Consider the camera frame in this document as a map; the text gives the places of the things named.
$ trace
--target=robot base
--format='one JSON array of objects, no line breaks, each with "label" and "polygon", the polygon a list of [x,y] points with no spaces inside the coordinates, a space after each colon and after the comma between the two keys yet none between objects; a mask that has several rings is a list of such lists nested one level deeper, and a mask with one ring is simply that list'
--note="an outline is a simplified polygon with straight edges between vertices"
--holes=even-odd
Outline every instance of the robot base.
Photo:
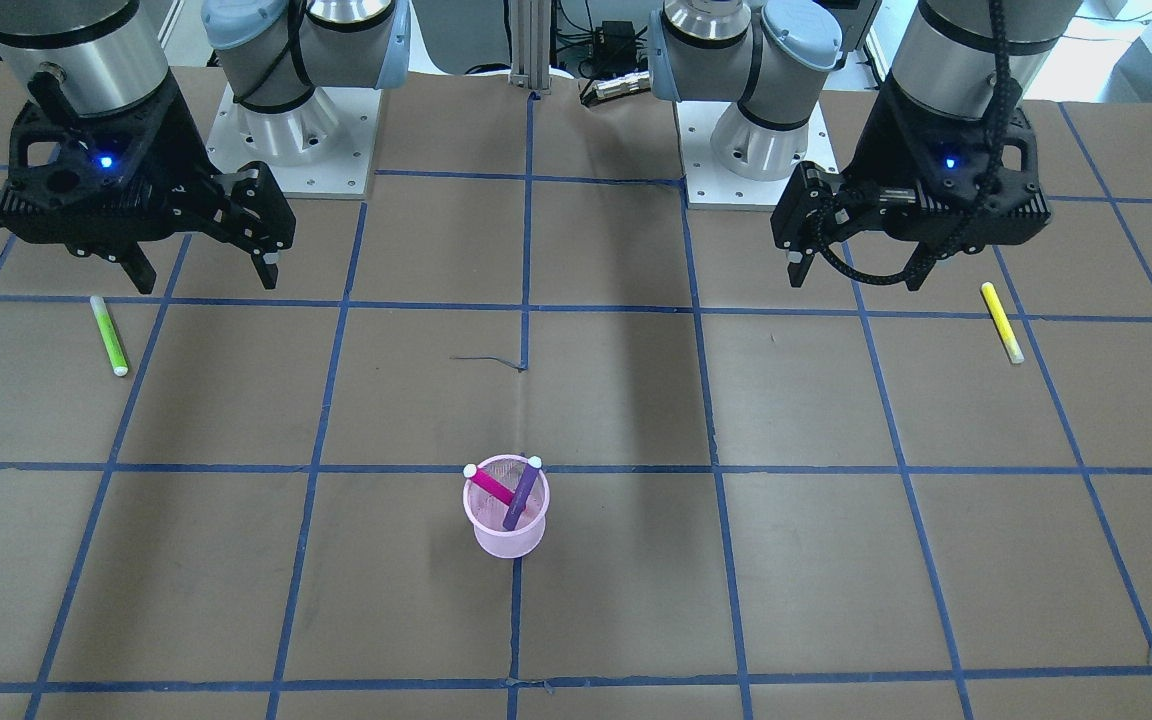
[{"label": "robot base", "polygon": [[[687,204],[703,210],[773,210],[781,200],[788,179],[760,182],[737,176],[718,161],[708,136],[718,127],[718,119],[728,103],[679,103],[679,146],[682,169],[687,175]],[[804,156],[829,172],[838,172],[829,134],[824,127],[824,114],[818,104],[809,122],[812,132]]]},{"label": "robot base", "polygon": [[[325,88],[339,111],[340,126],[347,132],[338,138],[332,154],[309,165],[271,165],[279,187],[287,197],[314,197],[321,200],[365,200],[376,151],[380,120],[380,92],[370,88]],[[233,172],[253,157],[238,130],[234,113],[234,92],[225,86],[220,109],[207,136],[207,158],[223,172]]]}]

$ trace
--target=metal post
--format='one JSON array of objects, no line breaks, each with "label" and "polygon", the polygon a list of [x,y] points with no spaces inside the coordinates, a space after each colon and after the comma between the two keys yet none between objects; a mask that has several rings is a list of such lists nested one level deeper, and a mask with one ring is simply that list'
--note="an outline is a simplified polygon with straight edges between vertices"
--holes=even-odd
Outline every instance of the metal post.
[{"label": "metal post", "polygon": [[550,93],[550,0],[509,0],[511,85]]}]

